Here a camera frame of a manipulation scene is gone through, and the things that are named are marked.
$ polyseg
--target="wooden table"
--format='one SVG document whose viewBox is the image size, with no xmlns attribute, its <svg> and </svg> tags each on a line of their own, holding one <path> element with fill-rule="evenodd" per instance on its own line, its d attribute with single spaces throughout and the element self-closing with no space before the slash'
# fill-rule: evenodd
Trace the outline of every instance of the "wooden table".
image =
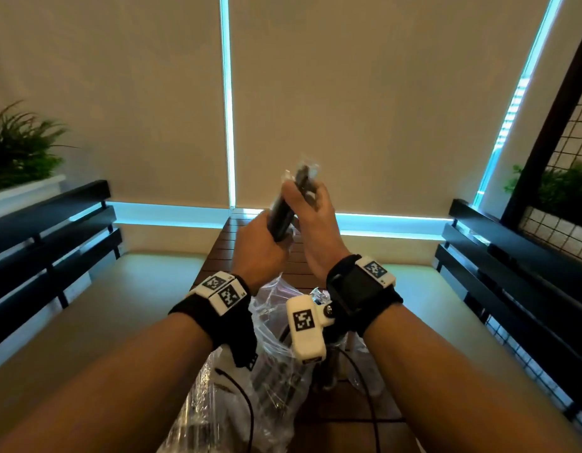
<svg viewBox="0 0 582 453">
<path fill-rule="evenodd" d="M 231 217 L 226 222 L 196 282 L 202 282 L 217 271 L 232 268 L 232 252 L 238 229 L 250 219 Z M 291 256 L 282 278 L 299 291 L 309 294 L 318 282 L 303 253 L 301 236 L 295 236 Z M 402 421 L 392 396 L 384 391 L 374 397 L 382 451 L 418 453 L 410 428 Z M 370 411 L 365 396 L 348 380 L 341 380 L 329 391 L 310 392 L 295 419 L 295 437 L 289 452 L 341 453 L 373 452 L 375 441 Z"/>
</svg>

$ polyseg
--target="white plastic device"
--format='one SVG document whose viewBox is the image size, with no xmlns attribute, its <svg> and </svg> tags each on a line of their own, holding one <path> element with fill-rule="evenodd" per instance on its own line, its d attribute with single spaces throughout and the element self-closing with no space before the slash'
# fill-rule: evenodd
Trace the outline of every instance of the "white plastic device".
<svg viewBox="0 0 582 453">
<path fill-rule="evenodd" d="M 287 318 L 291 332 L 292 349 L 302 363 L 322 361 L 326 358 L 322 330 L 335 319 L 325 315 L 329 304 L 317 305 L 309 294 L 287 300 Z"/>
</svg>

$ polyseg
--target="black wooden slat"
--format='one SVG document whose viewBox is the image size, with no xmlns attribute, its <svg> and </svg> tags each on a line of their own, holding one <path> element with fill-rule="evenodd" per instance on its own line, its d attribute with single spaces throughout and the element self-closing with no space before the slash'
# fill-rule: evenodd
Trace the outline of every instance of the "black wooden slat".
<svg viewBox="0 0 582 453">
<path fill-rule="evenodd" d="M 444 239 L 522 307 L 582 356 L 582 307 L 553 291 L 531 284 L 487 252 L 487 247 L 446 224 Z"/>
<path fill-rule="evenodd" d="M 440 244 L 435 256 L 582 409 L 582 358 L 517 305 L 502 301 L 476 267 L 451 251 Z"/>
<path fill-rule="evenodd" d="M 121 243 L 121 231 L 61 261 L 0 304 L 0 343 Z"/>
<path fill-rule="evenodd" d="M 114 208 L 92 211 L 0 261 L 0 298 L 97 235 L 115 220 Z"/>
<path fill-rule="evenodd" d="M 110 197 L 108 182 L 98 180 L 0 217 L 0 252 L 24 242 Z"/>
<path fill-rule="evenodd" d="M 582 303 L 582 263 L 516 234 L 465 200 L 454 199 L 449 214 Z"/>
</svg>

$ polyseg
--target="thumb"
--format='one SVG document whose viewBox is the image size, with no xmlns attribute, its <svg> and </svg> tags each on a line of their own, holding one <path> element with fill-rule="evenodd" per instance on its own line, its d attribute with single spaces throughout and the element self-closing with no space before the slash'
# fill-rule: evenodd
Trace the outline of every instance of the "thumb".
<svg viewBox="0 0 582 453">
<path fill-rule="evenodd" d="M 282 198 L 285 199 L 288 206 L 295 212 L 300 220 L 308 218 L 315 213 L 314 209 L 305 201 L 305 198 L 297 189 L 293 181 L 285 181 L 282 183 Z"/>
</svg>

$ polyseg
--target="beige window shade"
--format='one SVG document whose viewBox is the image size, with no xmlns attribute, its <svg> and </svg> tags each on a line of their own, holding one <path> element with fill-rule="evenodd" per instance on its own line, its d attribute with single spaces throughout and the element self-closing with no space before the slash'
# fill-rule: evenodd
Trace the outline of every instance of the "beige window shade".
<svg viewBox="0 0 582 453">
<path fill-rule="evenodd" d="M 0 0 L 0 86 L 68 123 L 114 200 L 228 206 L 218 0 Z"/>
<path fill-rule="evenodd" d="M 338 211 L 471 200 L 548 0 L 229 0 L 237 206 L 301 154 Z"/>
</svg>

